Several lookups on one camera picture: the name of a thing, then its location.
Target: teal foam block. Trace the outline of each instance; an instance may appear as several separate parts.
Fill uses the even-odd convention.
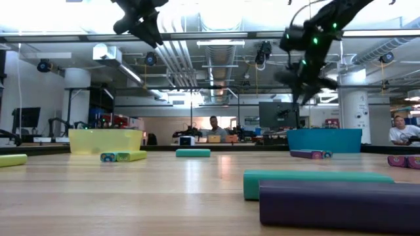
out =
[[[243,197],[245,200],[259,200],[260,180],[312,180],[394,183],[394,180],[391,177],[373,172],[245,170],[243,173]]]
[[[210,157],[210,149],[178,149],[177,157]]]

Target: yellow bin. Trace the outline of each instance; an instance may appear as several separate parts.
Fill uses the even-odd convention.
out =
[[[73,154],[90,155],[138,151],[143,132],[129,129],[70,129],[68,136]]]

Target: ceiling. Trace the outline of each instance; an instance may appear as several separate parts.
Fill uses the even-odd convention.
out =
[[[184,7],[183,10],[180,10],[180,14],[184,14],[181,18],[175,18],[173,14],[169,14],[171,11],[170,7],[174,5],[165,5],[161,9],[161,14],[159,19],[164,21],[166,18],[170,18],[172,21],[180,20],[182,30],[185,32],[201,31],[202,25],[200,14],[196,11],[191,10],[191,6],[196,6],[202,8],[206,6],[202,4],[204,1],[179,1],[172,0],[170,3],[175,4],[179,7]],[[294,1],[291,6],[287,6],[285,3],[280,1],[269,1],[269,0],[260,0],[259,5],[261,10],[255,12],[255,5],[252,5],[253,1],[245,1],[240,11],[242,17],[240,31],[267,31],[267,30],[283,30],[284,27],[288,24],[289,19],[293,16],[294,12],[301,7],[302,3],[297,3]],[[351,29],[393,29],[400,28],[401,26],[407,24],[411,20],[417,18],[414,13],[410,13],[410,9],[415,8],[409,5],[402,5],[402,3],[397,3],[393,8],[388,7],[388,1],[375,1],[375,4],[369,5],[359,15],[354,19],[354,21],[347,27],[348,30]],[[277,5],[281,5],[281,12],[284,14],[277,13]],[[186,14],[186,6],[189,6],[189,13]],[[226,4],[220,4],[217,16],[222,18],[224,14],[229,16],[233,14],[232,8],[226,6]],[[305,12],[302,12],[296,20],[296,23],[302,22],[305,18],[308,18],[313,12],[316,12],[322,5],[317,7],[312,7]],[[373,11],[379,12],[377,7],[382,7],[381,13],[378,14],[375,18],[371,17]],[[159,25],[160,32],[163,32],[165,29]],[[0,25],[0,30],[3,30],[3,33],[13,32],[15,29],[13,27],[7,27]],[[374,49],[373,46],[381,41],[386,41],[387,39],[375,39],[375,38],[366,38],[366,39],[343,39],[342,47],[340,42],[334,42],[329,51],[329,56],[327,62],[335,64],[340,62],[341,56],[343,55],[343,61],[346,62],[347,66],[351,66],[351,58],[364,52],[365,50]],[[273,80],[273,74],[279,69],[284,68],[284,64],[287,62],[287,55],[284,51],[278,48],[278,41],[269,40],[272,43],[272,55],[269,59],[270,63],[266,64],[266,67],[263,71],[257,71],[254,67],[254,59],[257,53],[257,49],[262,40],[245,40],[244,46],[236,46],[236,53],[234,55],[234,65],[238,65],[237,68],[232,69],[232,75],[230,77],[230,85],[240,85],[244,80],[244,75],[247,73],[249,75],[250,85],[277,85]],[[99,63],[92,60],[93,57],[93,47],[96,43],[26,43],[23,44],[20,52],[22,59],[28,61],[32,64],[38,64],[38,56],[40,53],[50,53],[51,61],[60,66],[61,68],[85,68],[91,71],[92,73],[92,82],[94,83],[108,83],[113,87],[126,87],[127,86],[127,77],[122,74],[120,71],[101,66]],[[154,86],[168,86],[169,82],[165,78],[167,73],[167,66],[163,61],[158,58],[157,64],[152,67],[145,68],[144,66],[144,57],[147,52],[154,51],[150,46],[143,42],[109,42],[108,46],[116,46],[123,53],[123,60],[131,65],[131,67],[142,77],[146,78],[146,82],[149,87]],[[196,72],[202,74],[202,77],[198,77],[198,85],[210,85],[209,84],[209,75],[207,68],[202,66],[208,64],[208,58],[206,58],[205,48],[206,46],[197,46],[197,41],[186,41],[186,46],[192,61],[192,65]],[[57,56],[58,53],[69,52],[71,56],[60,58]],[[405,45],[402,45],[392,51],[395,55],[395,61],[391,64],[386,64],[383,68],[380,65],[380,62],[373,60],[365,64],[367,71],[367,81],[372,85],[380,85],[382,81],[387,80],[391,85],[414,85],[420,82],[416,78],[420,77],[420,40],[414,39]],[[300,57],[299,53],[295,53],[293,57],[294,60],[298,60]],[[331,69],[327,72],[328,75],[336,75],[338,71],[336,69]],[[392,88],[385,92],[381,92],[378,89],[373,89],[370,91],[370,96],[391,96],[395,98],[401,98],[406,95],[406,92],[410,88]],[[287,92],[284,90],[246,90],[245,93],[277,93],[277,92]]]

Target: purple foam block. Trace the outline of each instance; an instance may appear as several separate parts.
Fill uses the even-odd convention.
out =
[[[407,157],[404,156],[388,156],[388,164],[392,167],[408,167]]]
[[[420,185],[260,181],[264,225],[417,235]]]
[[[322,151],[291,150],[290,156],[303,157],[303,158],[309,158],[309,159],[322,159]]]
[[[420,157],[409,156],[407,157],[408,168],[420,170]]]

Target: person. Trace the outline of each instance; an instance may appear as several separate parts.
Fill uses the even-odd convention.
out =
[[[210,125],[212,129],[207,132],[207,141],[208,141],[209,135],[219,135],[220,141],[225,142],[226,136],[228,135],[228,133],[223,128],[220,128],[218,126],[217,117],[215,116],[210,117]]]
[[[389,140],[397,146],[420,147],[420,142],[411,143],[408,139],[420,134],[420,128],[415,125],[406,125],[404,118],[397,115],[394,117],[395,127],[389,130]]]

